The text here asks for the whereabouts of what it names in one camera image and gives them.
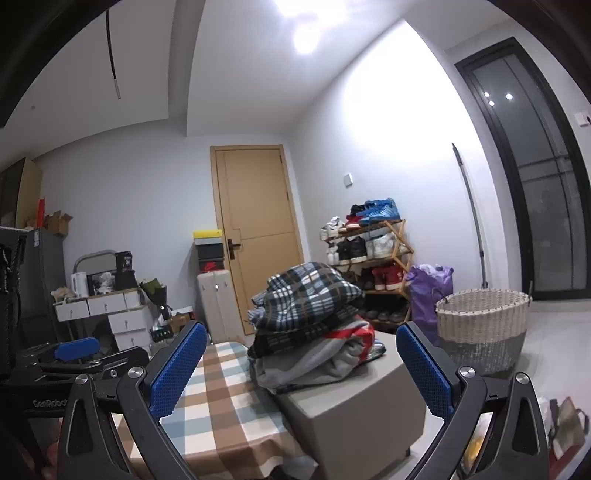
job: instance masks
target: purple bag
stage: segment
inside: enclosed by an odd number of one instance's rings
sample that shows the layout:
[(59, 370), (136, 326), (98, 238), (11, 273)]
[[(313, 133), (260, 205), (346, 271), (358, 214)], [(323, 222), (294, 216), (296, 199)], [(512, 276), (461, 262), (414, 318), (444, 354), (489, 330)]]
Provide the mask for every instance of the purple bag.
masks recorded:
[(453, 293), (453, 268), (431, 265), (420, 267), (412, 267), (407, 273), (413, 321), (429, 341), (437, 346), (439, 336), (435, 304)]

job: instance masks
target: wooden door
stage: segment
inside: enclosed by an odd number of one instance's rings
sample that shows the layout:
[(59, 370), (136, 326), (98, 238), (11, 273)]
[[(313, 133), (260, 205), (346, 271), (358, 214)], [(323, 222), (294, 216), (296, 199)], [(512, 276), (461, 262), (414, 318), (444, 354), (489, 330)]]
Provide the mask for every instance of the wooden door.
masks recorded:
[[(245, 333), (253, 333), (247, 310), (267, 278), (302, 263), (287, 169), (281, 150), (215, 149), (219, 209)], [(230, 252), (229, 244), (238, 244)]]

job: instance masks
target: light switch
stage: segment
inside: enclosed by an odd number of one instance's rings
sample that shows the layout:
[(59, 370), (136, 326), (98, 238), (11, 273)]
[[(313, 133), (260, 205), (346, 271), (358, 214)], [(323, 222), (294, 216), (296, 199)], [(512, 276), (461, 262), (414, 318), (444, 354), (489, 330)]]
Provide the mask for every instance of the light switch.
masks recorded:
[(343, 177), (343, 183), (345, 187), (350, 187), (353, 184), (353, 176), (350, 173), (346, 173)]
[(574, 117), (577, 119), (577, 123), (580, 127), (586, 127), (591, 125), (591, 118), (589, 117), (589, 112), (577, 112)]

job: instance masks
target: wicker basket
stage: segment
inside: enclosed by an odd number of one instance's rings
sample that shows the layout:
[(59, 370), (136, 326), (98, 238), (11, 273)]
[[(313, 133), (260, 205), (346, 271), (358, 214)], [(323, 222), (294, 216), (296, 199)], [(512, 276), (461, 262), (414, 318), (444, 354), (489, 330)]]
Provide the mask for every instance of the wicker basket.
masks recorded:
[(511, 290), (465, 290), (437, 302), (439, 346), (479, 375), (509, 375), (525, 340), (530, 298)]

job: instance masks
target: white sneaker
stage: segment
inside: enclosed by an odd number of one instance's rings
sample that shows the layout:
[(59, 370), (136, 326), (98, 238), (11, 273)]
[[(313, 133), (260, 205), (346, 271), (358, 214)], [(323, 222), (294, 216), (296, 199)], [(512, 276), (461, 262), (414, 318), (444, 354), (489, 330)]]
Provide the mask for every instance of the white sneaker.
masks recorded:
[(328, 264), (331, 266), (339, 264), (339, 254), (336, 251), (336, 247), (330, 247), (326, 251), (326, 256), (328, 257)]
[(371, 238), (365, 241), (365, 249), (368, 251), (368, 260), (374, 258), (374, 239)]
[(345, 224), (339, 217), (332, 217), (326, 226), (320, 229), (320, 239), (328, 240), (329, 238), (336, 238), (339, 232), (346, 232)]
[(386, 233), (386, 235), (374, 238), (371, 242), (374, 248), (374, 258), (388, 258), (394, 251), (394, 233)]

